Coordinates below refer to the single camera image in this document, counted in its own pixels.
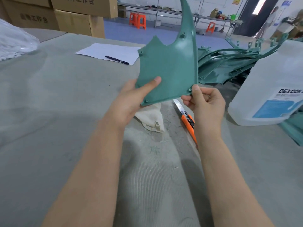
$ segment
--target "bottle label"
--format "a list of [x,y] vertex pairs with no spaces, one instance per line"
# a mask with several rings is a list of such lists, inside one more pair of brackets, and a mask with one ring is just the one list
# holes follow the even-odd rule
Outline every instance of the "bottle label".
[[278,88],[253,118],[279,118],[292,114],[303,104],[303,89]]

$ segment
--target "box cutter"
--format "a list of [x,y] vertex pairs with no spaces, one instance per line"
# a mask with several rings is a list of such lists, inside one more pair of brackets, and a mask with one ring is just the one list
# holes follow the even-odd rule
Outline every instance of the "box cutter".
[[188,129],[189,133],[191,134],[192,138],[197,143],[195,133],[194,133],[195,121],[192,119],[192,117],[189,114],[187,114],[187,112],[184,110],[184,108],[182,107],[182,105],[180,104],[180,102],[177,99],[174,99],[173,101],[182,114],[181,120],[184,122],[184,124],[185,124],[186,128]]

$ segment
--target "orange stool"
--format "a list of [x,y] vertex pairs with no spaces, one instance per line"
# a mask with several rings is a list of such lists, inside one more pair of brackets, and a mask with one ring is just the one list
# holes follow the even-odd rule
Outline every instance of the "orange stool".
[[209,25],[208,25],[208,28],[207,28],[206,32],[211,31],[211,33],[214,33],[215,26],[216,26],[216,23],[210,22]]
[[138,14],[137,28],[143,27],[146,30],[146,17],[145,15]]
[[129,24],[137,26],[138,13],[132,13],[129,15]]

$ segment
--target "person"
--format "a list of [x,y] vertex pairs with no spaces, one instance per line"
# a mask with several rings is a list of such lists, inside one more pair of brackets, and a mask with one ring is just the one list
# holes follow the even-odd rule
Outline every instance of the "person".
[[262,38],[264,33],[267,31],[267,29],[273,24],[276,16],[277,16],[277,10],[279,9],[278,6],[276,6],[274,8],[274,10],[272,11],[272,13],[269,15],[269,17],[267,18],[266,22],[264,23],[264,25],[261,27],[261,29],[259,30],[259,32],[256,35],[256,38]]
[[[58,198],[49,209],[42,227],[113,225],[119,181],[123,133],[144,97],[161,82],[161,77],[136,89],[128,81],[98,122],[82,157]],[[274,226],[245,183],[221,137],[225,101],[216,88],[192,86],[183,102],[195,116],[201,163],[216,227]]]

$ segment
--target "plastic bag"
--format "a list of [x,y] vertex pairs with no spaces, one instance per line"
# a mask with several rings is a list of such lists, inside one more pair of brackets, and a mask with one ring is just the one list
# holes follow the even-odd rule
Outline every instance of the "plastic bag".
[[0,19],[0,61],[35,51],[39,44],[36,37]]

